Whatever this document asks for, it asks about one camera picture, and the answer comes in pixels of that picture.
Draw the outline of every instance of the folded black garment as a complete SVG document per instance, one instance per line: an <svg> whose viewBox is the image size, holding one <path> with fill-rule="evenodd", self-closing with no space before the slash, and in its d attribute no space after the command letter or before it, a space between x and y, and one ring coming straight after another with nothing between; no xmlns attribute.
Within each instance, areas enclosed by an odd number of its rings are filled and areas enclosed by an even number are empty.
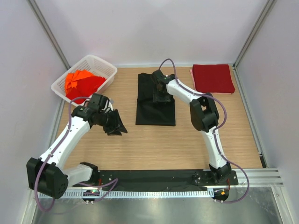
<svg viewBox="0 0 299 224"><path fill-rule="evenodd" d="M150 74L138 75L136 125L175 126L174 98L171 97L170 103L153 103L154 87Z"/></svg>

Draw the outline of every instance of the white plastic basket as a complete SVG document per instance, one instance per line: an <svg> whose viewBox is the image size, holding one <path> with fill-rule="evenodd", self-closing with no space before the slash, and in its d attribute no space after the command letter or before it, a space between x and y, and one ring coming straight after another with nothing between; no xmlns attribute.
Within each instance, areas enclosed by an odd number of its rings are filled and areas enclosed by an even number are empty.
<svg viewBox="0 0 299 224"><path fill-rule="evenodd" d="M64 99L66 102L70 102L71 100L68 99L65 96L65 78L69 73L73 73L76 70L87 70L92 72L96 76L101 76L106 78L106 81L98 88L96 93L102 94L105 89L108 88L108 86L111 85L111 83L114 80L114 75L117 72L117 68L113 66L112 64L106 62L105 60L93 56L93 55L87 55L84 58L82 58L80 61L78 61L74 66L72 66L70 69L68 69L59 79L57 79L52 85L51 89L62 99Z"/></svg>

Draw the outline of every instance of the wooden table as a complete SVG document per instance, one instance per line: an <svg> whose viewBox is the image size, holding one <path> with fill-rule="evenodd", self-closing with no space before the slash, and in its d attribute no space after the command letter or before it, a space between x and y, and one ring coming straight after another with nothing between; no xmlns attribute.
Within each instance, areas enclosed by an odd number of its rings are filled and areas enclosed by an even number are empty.
<svg viewBox="0 0 299 224"><path fill-rule="evenodd" d="M190 121L189 106L175 99L176 126L136 126L138 74L152 73L156 68L118 69L114 82L104 95L114 100L128 134L107 136L100 126L91 130L77 144L65 168L86 161L99 169L197 169L209 168L209 157L201 133ZM179 79L193 88L189 67L177 68ZM163 68L164 74L173 73ZM260 168L261 162L247 120L238 86L231 71L236 91L232 95L214 94L226 107L228 120L220 129L220 138L226 156L243 168ZM68 103L64 106L58 133L68 121ZM220 123L223 111L217 105Z"/></svg>

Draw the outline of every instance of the reflective metal surface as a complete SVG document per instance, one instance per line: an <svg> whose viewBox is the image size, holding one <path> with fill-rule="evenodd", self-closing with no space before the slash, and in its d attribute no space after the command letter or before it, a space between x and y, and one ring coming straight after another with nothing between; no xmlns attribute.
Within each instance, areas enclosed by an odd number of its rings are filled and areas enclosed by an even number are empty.
<svg viewBox="0 0 299 224"><path fill-rule="evenodd" d="M233 188L229 200L243 195ZM51 199L42 199L44 206ZM271 188L251 188L241 202L220 204L211 198L107 199L82 204L82 199L57 200L52 212L36 210L34 224L281 224Z"/></svg>

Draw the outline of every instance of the black strip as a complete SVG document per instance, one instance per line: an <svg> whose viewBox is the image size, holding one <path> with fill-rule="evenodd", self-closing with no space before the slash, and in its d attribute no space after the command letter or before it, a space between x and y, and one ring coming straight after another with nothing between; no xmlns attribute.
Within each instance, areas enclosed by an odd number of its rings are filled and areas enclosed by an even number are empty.
<svg viewBox="0 0 299 224"><path fill-rule="evenodd" d="M260 155L260 160L261 160L261 163L262 163L262 167L267 168L266 161L265 161L263 155Z"/></svg>
<svg viewBox="0 0 299 224"><path fill-rule="evenodd" d="M236 173L232 171L228 176L230 185L238 185ZM210 171L198 170L101 170L102 184L118 178L115 191L199 191L206 190L203 186L227 185L226 180L215 184Z"/></svg>

